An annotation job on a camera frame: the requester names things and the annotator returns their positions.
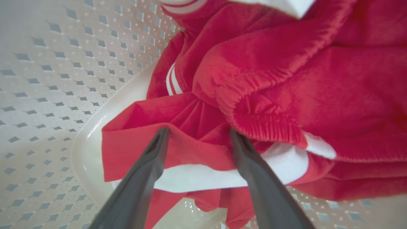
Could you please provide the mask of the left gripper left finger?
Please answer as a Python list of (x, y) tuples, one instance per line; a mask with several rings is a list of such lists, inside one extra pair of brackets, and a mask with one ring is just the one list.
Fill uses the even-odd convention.
[(158, 130), (118, 184), (90, 229), (144, 229), (155, 182), (164, 172), (170, 130)]

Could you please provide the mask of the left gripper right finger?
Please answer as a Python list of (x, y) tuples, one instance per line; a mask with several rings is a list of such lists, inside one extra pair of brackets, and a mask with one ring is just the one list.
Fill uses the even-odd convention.
[(249, 139), (230, 130), (235, 165), (247, 181), (260, 229), (313, 229), (279, 178), (261, 158)]

